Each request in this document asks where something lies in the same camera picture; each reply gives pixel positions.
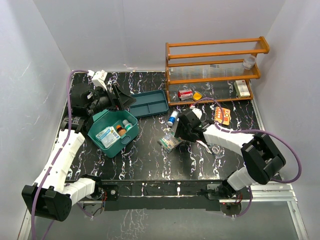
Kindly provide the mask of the white blue pill bottle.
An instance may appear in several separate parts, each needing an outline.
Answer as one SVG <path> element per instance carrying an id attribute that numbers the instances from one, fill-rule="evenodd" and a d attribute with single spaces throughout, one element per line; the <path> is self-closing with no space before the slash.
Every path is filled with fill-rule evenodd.
<path id="1" fill-rule="evenodd" d="M 172 114 L 170 115 L 170 117 L 169 117 L 169 119 L 168 119 L 168 121 L 167 121 L 167 125 L 169 126 L 169 127 L 172 127 L 173 125 L 174 125 L 174 123 L 175 123 L 175 121 L 177 120 L 177 117 L 178 117 L 178 111 L 176 111 L 176 110 L 174 110 L 173 112 L 172 112 Z"/>

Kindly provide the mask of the clear bag of bandages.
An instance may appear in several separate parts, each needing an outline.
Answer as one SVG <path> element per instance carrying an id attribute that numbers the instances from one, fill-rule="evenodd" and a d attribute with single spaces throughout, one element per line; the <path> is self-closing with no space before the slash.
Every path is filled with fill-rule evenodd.
<path id="1" fill-rule="evenodd" d="M 158 143 L 164 148 L 164 150 L 169 154 L 177 146 L 179 146 L 184 140 L 180 137 L 175 137 L 174 132 L 167 133 L 162 138 L 158 140 Z"/>

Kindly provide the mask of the white green cap bottle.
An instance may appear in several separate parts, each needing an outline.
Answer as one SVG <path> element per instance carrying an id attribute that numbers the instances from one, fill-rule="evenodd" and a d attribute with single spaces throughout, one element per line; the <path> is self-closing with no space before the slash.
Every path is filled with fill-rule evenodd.
<path id="1" fill-rule="evenodd" d="M 124 129 L 125 129 L 126 131 L 130 130 L 130 129 L 133 127 L 133 124 L 130 123 L 127 119 L 124 119 L 124 120 L 122 121 L 122 123 L 123 123 Z"/>

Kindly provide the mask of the brown medicine bottle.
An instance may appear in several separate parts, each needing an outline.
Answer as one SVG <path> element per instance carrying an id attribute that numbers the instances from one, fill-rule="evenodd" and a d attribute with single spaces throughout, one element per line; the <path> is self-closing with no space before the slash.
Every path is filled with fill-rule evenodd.
<path id="1" fill-rule="evenodd" d="M 116 126 L 116 131 L 120 137 L 124 136 L 127 132 L 120 124 Z"/>

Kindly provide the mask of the white blue gauze packet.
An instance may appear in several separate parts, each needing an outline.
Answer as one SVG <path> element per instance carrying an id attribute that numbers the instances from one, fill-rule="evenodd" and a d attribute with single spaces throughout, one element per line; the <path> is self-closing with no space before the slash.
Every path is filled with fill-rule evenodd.
<path id="1" fill-rule="evenodd" d="M 111 147 L 118 139 L 121 137 L 119 136 L 118 132 L 115 130 L 113 126 L 108 126 L 101 132 L 99 132 L 95 138 L 102 143 L 102 145 L 107 149 Z"/>

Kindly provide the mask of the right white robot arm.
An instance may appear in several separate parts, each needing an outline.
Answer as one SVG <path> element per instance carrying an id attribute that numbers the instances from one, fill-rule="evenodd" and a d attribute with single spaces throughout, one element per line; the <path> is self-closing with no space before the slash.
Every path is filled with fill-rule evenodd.
<path id="1" fill-rule="evenodd" d="M 210 120 L 201 121 L 192 109 L 179 114 L 174 136 L 184 141 L 218 145 L 243 158 L 244 167 L 231 173 L 220 185 L 200 191 L 208 198 L 233 199 L 245 187 L 255 183 L 266 185 L 286 164 L 284 156 L 266 133 L 233 133 Z"/>

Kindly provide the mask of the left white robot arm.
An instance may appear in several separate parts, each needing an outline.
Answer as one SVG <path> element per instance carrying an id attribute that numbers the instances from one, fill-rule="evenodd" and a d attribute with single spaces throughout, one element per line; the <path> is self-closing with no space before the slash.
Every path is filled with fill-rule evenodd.
<path id="1" fill-rule="evenodd" d="M 98 122 L 95 115 L 110 120 L 111 113 L 124 114 L 135 102 L 133 96 L 123 93 L 116 84 L 112 85 L 112 91 L 80 84 L 67 87 L 67 121 L 43 171 L 33 185 L 25 185 L 21 192 L 32 219 L 38 216 L 62 222 L 81 199 L 89 196 L 97 200 L 103 195 L 104 188 L 97 176 L 85 174 L 69 185 L 65 185 L 65 180 L 85 135 L 94 131 L 93 125 Z"/>

